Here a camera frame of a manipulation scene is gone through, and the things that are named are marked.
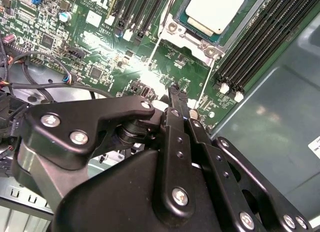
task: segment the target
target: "connector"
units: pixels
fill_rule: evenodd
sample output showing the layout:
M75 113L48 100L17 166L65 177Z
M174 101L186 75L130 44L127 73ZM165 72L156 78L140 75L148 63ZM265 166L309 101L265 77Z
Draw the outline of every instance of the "connector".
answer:
M42 3L42 0L31 0L31 3L37 6Z

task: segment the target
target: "dimm slot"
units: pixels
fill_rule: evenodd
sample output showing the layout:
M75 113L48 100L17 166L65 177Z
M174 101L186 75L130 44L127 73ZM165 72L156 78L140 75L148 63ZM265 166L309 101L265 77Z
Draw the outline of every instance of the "dimm slot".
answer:
M266 40L269 38L274 38L276 33L279 31L279 26L283 26L283 24L286 23L286 20L283 19L288 12L290 12L294 6L299 6L299 1L300 0L290 0L288 1L288 5L286 8L282 8L280 13L281 14L280 18L274 18L271 21L269 21L265 26L264 32L261 33L259 37L252 43L253 47L250 49L247 49L246 51L243 52L241 55L241 58L238 59L237 63L235 63L233 68L237 68L232 70L232 76L229 78L231 81L237 84L237 81L243 76L244 72L241 72L241 69L246 65L246 63L249 61L255 60L255 56L258 55L259 53L257 52L263 45L265 45Z
M239 49L237 53L232 57L232 62L230 63L230 65L227 68L223 69L222 76L231 78L236 74L234 68L239 66L239 64L241 63L241 57L245 57L246 54L251 51L251 48L256 47L257 41L259 42L261 40L261 35L268 31L269 26L272 24L272 22L274 22L278 18L278 16L280 16L284 12L284 10L287 8L287 5L290 5L293 1L294 0L281 0L280 2L278 1L273 11L265 12L265 16L263 17L263 20L261 20L263 22L262 25L260 25L260 27L255 27L255 34L248 38L248 40L245 41L245 46Z
M268 15L270 15L272 12L274 12L277 5L279 4L279 1L283 1L283 0L271 0L269 2L267 7L262 11L263 14L256 19L256 21L248 29L248 31L243 35L243 37L235 45L232 51L226 56L226 58L223 60L222 64L220 65L220 68L218 69L218 73L221 76L224 77L226 75L226 72L225 72L226 67L232 66L234 58L237 57L240 53L239 48L243 48L244 46L246 46L248 39L252 38L252 36L254 36L254 34L257 33L257 28L261 27L266 22L266 17L268 17Z
M144 12L146 11L150 1L151 0L143 0L142 6L140 7L138 13L136 14L134 21L129 26L131 28L134 25L134 28L132 28L133 31L136 29L137 24L143 19Z
M280 39L278 39L278 41L276 42L276 48L274 49L270 49L267 54L262 58L259 59L258 63L256 65L251 66L251 68L249 68L248 71L254 69L256 72L258 72L258 70L263 66L263 64L270 58L270 56L277 50L277 48L286 40L286 38L290 35L290 33L298 27L298 25L300 24L300 22L304 19L304 15L308 14L314 7L314 5L316 3L318 3L319 0L309 0L308 1L308 5L304 6L304 10L299 12L299 17L296 18L292 18L291 21L294 21L294 23L292 24L292 26L289 28L287 33L283 33L282 37L280 37ZM249 76L247 76L246 78L241 78L238 86L243 88L255 75L255 73L251 73Z
M295 0L290 3L290 6L287 7L287 10L282 14L282 16L270 23L272 27L268 30L268 32L264 35L263 38L260 37L260 42L251 50L250 54L245 54L244 58L242 58L242 62L240 67L236 70L235 75L230 80L237 85L248 73L249 71L246 69L242 69L243 67L249 67L250 64L257 62L257 57L266 50L266 48L271 46L270 40L275 40L280 36L283 30L288 27L288 20L294 15L297 11L300 10L301 4L306 0Z
M163 0L155 0L155 2L152 4L152 9L147 17L147 19L145 20L142 29L139 31L138 35L136 36L135 40L134 40L134 44L136 46L140 45L142 39L144 38L152 20L154 19L157 10L159 9L159 6L161 4Z
M135 0L122 0L121 1L121 10L119 12L119 15L118 15L118 18L119 18L119 21L118 21L118 24L117 26L115 27L115 30L114 30L114 33L117 35L117 36L121 36L123 31L124 31L124 28L125 28L125 23L124 21L127 19L128 15L130 14L130 10L131 10L131 7L133 5Z

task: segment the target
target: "black metal bracket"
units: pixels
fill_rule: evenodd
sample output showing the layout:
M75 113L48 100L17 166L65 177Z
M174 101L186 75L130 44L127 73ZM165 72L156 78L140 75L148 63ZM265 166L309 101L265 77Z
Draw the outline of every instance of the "black metal bracket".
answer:
M150 102L141 96L42 104L24 114L21 137L28 148L59 167L78 170L87 165L100 135L102 141L108 140L122 122L147 120L154 113ZM59 125L46 126L42 122L46 115L58 118ZM86 143L72 142L72 132L81 132Z

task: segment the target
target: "cable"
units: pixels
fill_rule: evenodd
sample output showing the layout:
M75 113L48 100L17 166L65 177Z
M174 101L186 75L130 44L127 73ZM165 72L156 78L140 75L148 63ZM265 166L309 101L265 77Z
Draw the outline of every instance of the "cable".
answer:
M91 91L100 94L107 98L113 98L112 94L103 91L98 88L92 88L81 84L68 85L66 83L46 83L46 84L24 84L24 83L11 83L11 84L0 84L2 86L12 87L16 90L41 90L41 89L53 89L53 88L74 88Z
M167 22L170 10L171 10L172 6L174 5L174 2L175 2L175 0L170 0L170 2L168 4L168 10L166 11L165 16L164 16L164 20L162 22L162 26L164 26L164 27L166 26L166 22Z
M90 96L91 96L91 99L92 100L95 100L96 99L96 95L94 92L90 91Z
M8 58L5 50L5 44L4 44L4 41L2 40L1 35L0 35L0 49L1 49L0 54L2 54L2 61L4 66L4 81L7 81L9 76Z
M28 66L23 63L22 64L22 71L23 71L23 74L24 76L26 77L26 79L30 82L30 84L32 85L38 85L38 83L32 78L32 76L30 75L30 72L29 72L29 69L28 69ZM38 89L38 91L43 95L43 97L49 102L49 103L52 103L54 102L54 98L52 97L52 95L46 91L45 89Z
M68 84L71 84L72 82L72 75L71 73L69 72L69 70L58 60L56 59L55 57L51 56L50 54L47 54L47 53L43 53L43 52L38 52L38 51L29 51L29 52L25 52L25 53L22 53L16 57L13 58L11 64L9 65L9 70L11 69L12 65L17 62L18 60L26 57L26 56L32 56L32 55L43 55L43 56L46 56L48 58L50 58L51 60L53 60L54 62L56 62L65 72L65 74L67 75L67 77L63 80L64 82L68 83Z

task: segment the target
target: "bolt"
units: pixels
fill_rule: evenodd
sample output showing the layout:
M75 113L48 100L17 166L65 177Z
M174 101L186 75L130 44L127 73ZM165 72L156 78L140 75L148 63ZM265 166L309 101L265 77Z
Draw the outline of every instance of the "bolt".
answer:
M305 230L308 228L304 220L298 216L295 217L296 221L299 223L299 225L302 226Z
M195 127L201 127L201 125L199 124L199 122L196 121L196 120L193 121L193 124L195 125Z
M189 202L186 192L180 188L174 188L172 190L173 200L180 206L186 206Z
M254 230L255 223L254 223L253 219L251 218L251 216L248 213L241 212L240 213L240 220L248 230L251 230L251 231Z
M171 113L174 114L175 116L179 117L179 112L176 111L175 109L171 110Z
M292 229L296 228L294 220L287 214L283 216L285 223Z
M210 112L210 113L208 114L209 118L211 118L211 119L212 119L213 117L215 117L215 115L216 115L215 112Z
M178 28L178 25L176 23L170 23L168 28L171 32L175 32Z
M178 156L180 159L182 159L184 157L184 154L181 151L178 151L176 153L176 156Z
M229 144L228 144L227 141L225 141L224 139L221 140L221 144L222 144L224 147L229 147Z
M70 134L70 140L76 145L85 145L88 142L88 136L81 131L74 131Z
M142 101L141 105L142 105L142 107L144 107L146 109L150 109L151 108L150 104L148 102L146 102L146 101Z
M60 125L60 119L53 115L53 114L46 114L44 116L41 117L41 123L44 125L44 126L47 126L47 127L57 127L58 125Z

